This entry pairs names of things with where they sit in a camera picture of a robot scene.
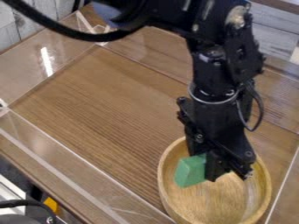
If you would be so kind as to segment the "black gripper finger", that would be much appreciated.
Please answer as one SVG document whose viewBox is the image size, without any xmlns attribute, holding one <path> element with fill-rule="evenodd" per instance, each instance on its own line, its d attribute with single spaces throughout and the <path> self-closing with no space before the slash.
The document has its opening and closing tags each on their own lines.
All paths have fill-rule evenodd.
<svg viewBox="0 0 299 224">
<path fill-rule="evenodd" d="M 205 178 L 216 182 L 220 177 L 234 172 L 242 180 L 246 180 L 253 172 L 253 161 L 241 161 L 230 155 L 221 155 L 217 151 L 208 153 Z"/>
</svg>

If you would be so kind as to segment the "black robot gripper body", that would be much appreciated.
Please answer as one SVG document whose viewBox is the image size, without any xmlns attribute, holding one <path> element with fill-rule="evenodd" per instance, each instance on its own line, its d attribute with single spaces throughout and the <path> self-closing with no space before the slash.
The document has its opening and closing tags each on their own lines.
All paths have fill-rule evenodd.
<svg viewBox="0 0 299 224">
<path fill-rule="evenodd" d="M 205 94 L 189 87 L 190 98 L 178 98 L 178 119 L 185 125 L 190 156 L 217 151 L 241 161 L 257 162 L 257 153 L 246 136 L 254 93 L 245 87 L 225 95 Z"/>
</svg>

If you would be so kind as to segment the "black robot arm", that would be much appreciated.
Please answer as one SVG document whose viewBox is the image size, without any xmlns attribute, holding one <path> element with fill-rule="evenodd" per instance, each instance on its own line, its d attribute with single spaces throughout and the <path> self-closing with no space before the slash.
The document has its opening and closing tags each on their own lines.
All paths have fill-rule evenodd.
<svg viewBox="0 0 299 224">
<path fill-rule="evenodd" d="M 216 181 L 234 172 L 252 176 L 257 153 L 248 132 L 252 109 L 265 103 L 256 89 L 266 56 L 260 51 L 249 0 L 91 0 L 111 27 L 107 33 L 75 30 L 39 12 L 25 0 L 0 0 L 54 32 L 89 42 L 113 42 L 153 26 L 186 40 L 193 60 L 188 96 L 178 99 L 190 156 L 177 168 L 176 180 L 188 186 Z"/>
</svg>

